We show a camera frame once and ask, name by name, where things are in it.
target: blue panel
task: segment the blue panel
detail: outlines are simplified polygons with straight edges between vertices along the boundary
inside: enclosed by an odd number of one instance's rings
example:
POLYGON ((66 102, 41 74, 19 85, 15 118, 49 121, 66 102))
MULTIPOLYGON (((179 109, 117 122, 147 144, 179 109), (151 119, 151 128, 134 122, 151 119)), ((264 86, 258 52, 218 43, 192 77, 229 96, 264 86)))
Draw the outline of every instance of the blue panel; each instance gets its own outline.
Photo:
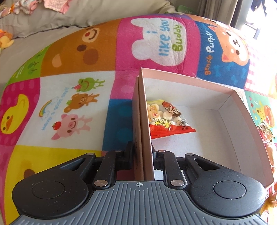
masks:
POLYGON ((201 35, 197 77, 244 89, 250 64, 246 43, 229 30, 196 24, 201 35))
POLYGON ((110 99, 102 150, 125 150, 132 140, 132 100, 110 99))

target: yellow panel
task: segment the yellow panel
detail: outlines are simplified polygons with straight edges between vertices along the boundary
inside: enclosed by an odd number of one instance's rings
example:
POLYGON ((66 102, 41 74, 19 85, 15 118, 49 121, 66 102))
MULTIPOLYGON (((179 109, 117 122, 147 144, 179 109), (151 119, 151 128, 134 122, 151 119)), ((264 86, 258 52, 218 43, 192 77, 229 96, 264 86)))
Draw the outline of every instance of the yellow panel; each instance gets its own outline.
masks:
POLYGON ((101 156, 101 151, 94 150, 15 146, 9 161, 5 181, 4 208, 6 224, 10 224, 19 216, 12 201, 12 190, 24 178, 24 173, 25 175, 30 174, 31 171, 38 173, 88 152, 95 153, 96 157, 101 156))

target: red apple print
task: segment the red apple print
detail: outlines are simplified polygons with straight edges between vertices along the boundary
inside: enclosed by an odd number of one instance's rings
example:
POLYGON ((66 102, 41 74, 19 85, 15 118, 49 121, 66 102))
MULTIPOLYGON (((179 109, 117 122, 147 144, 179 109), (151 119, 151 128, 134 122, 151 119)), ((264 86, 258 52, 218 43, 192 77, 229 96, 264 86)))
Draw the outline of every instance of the red apple print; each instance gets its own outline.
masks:
POLYGON ((61 126, 61 122, 58 121, 58 122, 55 122, 52 127, 53 127, 54 130, 57 130, 57 129, 60 128, 60 126, 61 126))

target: cardboard box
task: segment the cardboard box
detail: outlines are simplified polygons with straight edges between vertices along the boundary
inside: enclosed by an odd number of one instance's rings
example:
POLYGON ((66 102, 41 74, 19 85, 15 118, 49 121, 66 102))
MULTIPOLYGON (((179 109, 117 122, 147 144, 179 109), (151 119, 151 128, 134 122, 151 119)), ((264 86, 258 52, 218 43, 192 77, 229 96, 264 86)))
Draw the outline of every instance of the cardboard box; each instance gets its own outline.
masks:
POLYGON ((264 186, 273 183, 263 141, 235 90, 197 78, 142 68, 133 107, 136 178, 154 180, 152 144, 155 150, 169 150, 180 157, 186 153, 200 155, 264 186), (172 103, 196 132, 151 141, 146 99, 172 103))

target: gray pillow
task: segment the gray pillow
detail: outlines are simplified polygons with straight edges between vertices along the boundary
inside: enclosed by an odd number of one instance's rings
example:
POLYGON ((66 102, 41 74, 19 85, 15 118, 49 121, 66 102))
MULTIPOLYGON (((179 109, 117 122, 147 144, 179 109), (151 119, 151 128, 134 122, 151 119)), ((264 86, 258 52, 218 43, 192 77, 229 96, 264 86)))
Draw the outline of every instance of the gray pillow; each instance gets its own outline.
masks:
MULTIPOLYGON (((11 6, 16 0, 6 0, 11 6)), ((0 29, 13 37, 27 37, 40 31, 62 26, 87 27, 114 19, 174 10, 166 0, 72 0, 65 13, 46 9, 39 3, 32 15, 20 12, 0 19, 0 29)))

